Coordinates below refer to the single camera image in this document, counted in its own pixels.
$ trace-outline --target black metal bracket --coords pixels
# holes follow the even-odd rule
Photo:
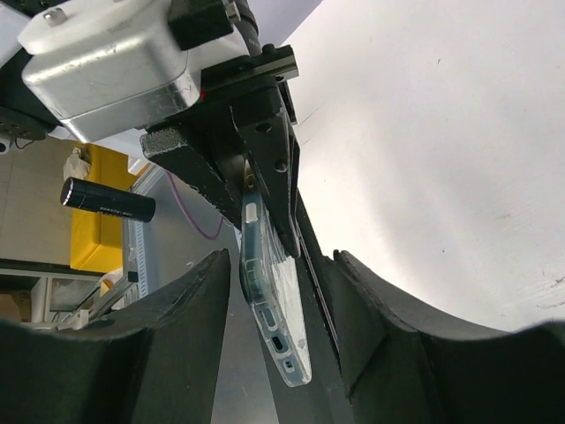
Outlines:
[[[300,255],[296,224],[300,149],[286,81],[298,75],[291,47],[268,45],[202,72],[203,100],[148,128],[146,156],[194,187],[238,228],[248,159],[282,244]]]

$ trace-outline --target screw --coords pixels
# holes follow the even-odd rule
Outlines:
[[[289,168],[289,166],[286,164],[286,161],[284,161],[283,159],[279,159],[278,161],[275,162],[275,170],[277,172],[286,172],[286,170]]]
[[[68,17],[64,14],[63,9],[60,7],[54,7],[43,13],[43,18],[47,20],[50,27],[56,27],[64,23]]]
[[[239,9],[237,8],[237,4],[234,1],[230,1],[226,4],[226,15],[228,20],[235,24],[241,20],[241,15],[239,14]]]

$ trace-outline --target transparent phone case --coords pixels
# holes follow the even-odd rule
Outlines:
[[[271,222],[249,166],[245,170],[240,274],[247,302],[283,380],[312,379],[294,258]]]

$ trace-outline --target black cylinder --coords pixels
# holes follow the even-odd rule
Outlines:
[[[155,200],[77,178],[68,178],[61,191],[61,204],[104,215],[148,223],[155,214]]]
[[[236,28],[244,37],[245,45],[249,50],[250,56],[258,56],[261,54],[261,45],[259,43],[259,27],[255,20],[255,15],[249,8],[247,0],[236,0],[237,9],[241,20],[236,23]]]

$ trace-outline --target white backdrop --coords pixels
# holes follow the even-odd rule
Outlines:
[[[322,249],[464,319],[565,318],[565,3],[324,0],[289,38]]]
[[[4,66],[19,50],[19,31],[27,18],[0,2],[0,67]]]
[[[248,0],[262,44],[280,45],[322,0]]]

